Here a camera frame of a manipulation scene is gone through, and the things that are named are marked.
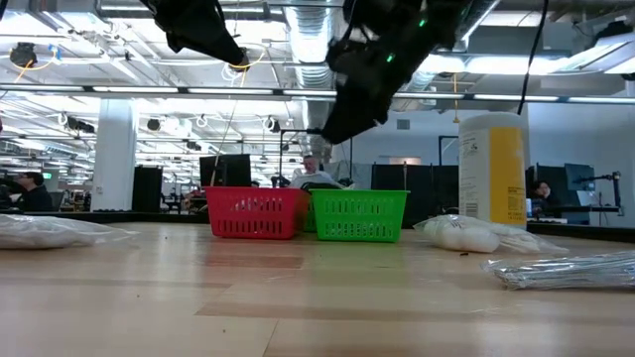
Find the yellow label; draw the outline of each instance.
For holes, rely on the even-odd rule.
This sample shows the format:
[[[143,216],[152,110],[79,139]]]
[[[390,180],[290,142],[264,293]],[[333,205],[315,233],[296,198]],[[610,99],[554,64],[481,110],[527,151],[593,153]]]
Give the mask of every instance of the yellow label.
[[[523,133],[520,128],[491,128],[489,141],[491,221],[526,224]]]

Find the white plastic bag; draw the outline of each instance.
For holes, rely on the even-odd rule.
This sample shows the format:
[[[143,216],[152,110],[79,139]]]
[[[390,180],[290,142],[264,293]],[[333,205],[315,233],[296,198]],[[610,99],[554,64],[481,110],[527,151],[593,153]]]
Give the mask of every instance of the white plastic bag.
[[[569,251],[522,229],[461,215],[438,216],[418,223],[415,229],[436,246],[450,250],[523,254],[566,254]]]
[[[136,232],[72,219],[0,214],[0,249],[91,246],[130,238]]]

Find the computer monitor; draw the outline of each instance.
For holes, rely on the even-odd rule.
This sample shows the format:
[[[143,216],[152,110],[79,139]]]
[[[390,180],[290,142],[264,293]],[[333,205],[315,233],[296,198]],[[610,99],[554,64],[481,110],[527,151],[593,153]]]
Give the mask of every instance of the computer monitor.
[[[209,186],[216,157],[200,158],[200,185]],[[245,155],[221,155],[214,177],[215,186],[251,186],[251,160]]]
[[[585,180],[595,177],[595,170],[589,165],[565,164],[567,189],[573,191],[595,191],[595,181]]]

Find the yellow cable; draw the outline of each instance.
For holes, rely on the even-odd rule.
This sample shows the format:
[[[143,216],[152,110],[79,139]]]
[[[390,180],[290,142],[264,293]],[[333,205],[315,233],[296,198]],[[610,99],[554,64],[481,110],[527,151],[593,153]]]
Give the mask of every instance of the yellow cable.
[[[247,72],[245,71],[242,74],[242,79],[240,80],[240,87],[245,84],[245,78],[247,77]],[[218,159],[220,158],[220,151],[222,151],[222,146],[225,145],[225,139],[227,138],[227,133],[229,133],[229,128],[231,127],[231,122],[234,120],[234,113],[236,112],[236,106],[238,105],[238,100],[234,102],[234,108],[231,110],[231,116],[229,117],[229,121],[227,122],[227,127],[225,128],[225,132],[222,135],[222,140],[220,141],[220,146],[218,146],[218,153],[216,153],[216,160],[214,161],[214,167],[218,166]],[[211,173],[211,182],[209,185],[214,186],[214,182],[216,180],[216,170]]]
[[[22,71],[20,72],[20,75],[18,75],[18,77],[16,78],[16,80],[14,80],[14,83],[17,83],[20,81],[20,79],[22,79],[22,76],[24,75],[24,73],[27,72],[27,69],[29,69],[29,65],[31,65],[31,63],[33,63],[33,60],[29,60],[29,62],[27,63],[27,65],[24,66],[24,68],[22,68]]]
[[[233,64],[229,64],[230,67],[232,68],[249,68],[250,66],[254,65],[254,64],[258,64],[260,63],[260,61],[262,60],[262,58],[265,56],[265,47],[262,47],[262,53],[260,53],[260,57],[258,59],[256,59],[255,62],[249,63],[249,64],[245,64],[245,65],[233,65]]]

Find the plastic bag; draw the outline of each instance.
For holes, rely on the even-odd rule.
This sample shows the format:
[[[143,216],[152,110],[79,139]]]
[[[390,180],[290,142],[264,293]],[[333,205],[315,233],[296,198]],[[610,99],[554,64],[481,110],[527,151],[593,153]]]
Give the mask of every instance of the plastic bag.
[[[136,232],[72,219],[0,214],[0,249],[91,246],[130,238]]]
[[[635,288],[635,251],[549,260],[487,261],[481,268],[510,290]]]
[[[522,254],[569,252],[525,230],[461,215],[438,216],[418,223],[415,230],[436,246],[450,250]]]

